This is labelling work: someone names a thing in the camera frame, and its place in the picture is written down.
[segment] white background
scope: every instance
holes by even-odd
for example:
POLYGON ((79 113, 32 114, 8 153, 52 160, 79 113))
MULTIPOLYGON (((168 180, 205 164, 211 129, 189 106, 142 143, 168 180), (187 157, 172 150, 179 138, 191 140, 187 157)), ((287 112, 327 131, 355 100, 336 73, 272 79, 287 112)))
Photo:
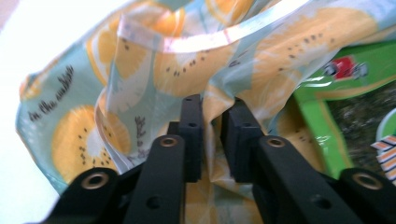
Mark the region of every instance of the white background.
POLYGON ((21 0, 0 31, 0 223, 42 221, 59 197, 15 131, 21 82, 125 2, 21 0))

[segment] dark green food image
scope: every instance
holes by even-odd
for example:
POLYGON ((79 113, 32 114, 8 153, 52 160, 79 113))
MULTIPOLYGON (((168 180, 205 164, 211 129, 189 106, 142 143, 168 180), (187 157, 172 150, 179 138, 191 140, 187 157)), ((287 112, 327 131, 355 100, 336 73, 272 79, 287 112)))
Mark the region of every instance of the dark green food image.
POLYGON ((334 121, 342 132, 350 159, 356 167, 384 175, 370 145, 381 120, 396 108, 396 81, 362 95, 327 101, 334 121))

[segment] green snack packet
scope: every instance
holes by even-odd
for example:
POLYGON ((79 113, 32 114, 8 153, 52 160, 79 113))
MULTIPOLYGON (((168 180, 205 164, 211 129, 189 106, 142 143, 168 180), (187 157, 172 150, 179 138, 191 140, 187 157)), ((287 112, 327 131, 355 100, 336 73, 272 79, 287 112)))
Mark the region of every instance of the green snack packet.
POLYGON ((395 51, 395 41, 342 49, 294 93, 329 175, 396 178, 395 51))

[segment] seaweed picture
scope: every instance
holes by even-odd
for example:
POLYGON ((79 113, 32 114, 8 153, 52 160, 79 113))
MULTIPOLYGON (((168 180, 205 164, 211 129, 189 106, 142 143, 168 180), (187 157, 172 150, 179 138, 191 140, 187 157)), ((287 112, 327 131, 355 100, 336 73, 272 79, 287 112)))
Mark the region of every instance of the seaweed picture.
POLYGON ((396 108, 396 81, 343 100, 328 100, 334 121, 345 138, 350 159, 356 167, 384 175, 376 159, 377 153, 370 145, 381 120, 396 108))

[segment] plastic bag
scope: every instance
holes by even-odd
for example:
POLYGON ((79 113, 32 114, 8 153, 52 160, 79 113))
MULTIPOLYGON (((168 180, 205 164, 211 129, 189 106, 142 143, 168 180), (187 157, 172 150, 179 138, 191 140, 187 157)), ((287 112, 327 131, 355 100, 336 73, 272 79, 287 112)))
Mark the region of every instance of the plastic bag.
POLYGON ((182 97, 201 93, 204 174, 187 185, 186 219, 260 222, 251 186, 230 177, 218 117, 237 96, 267 133, 301 81, 340 48, 393 38, 395 9, 392 1, 132 1, 25 80, 17 130, 62 192, 92 167, 123 173, 143 162, 178 119, 182 97))

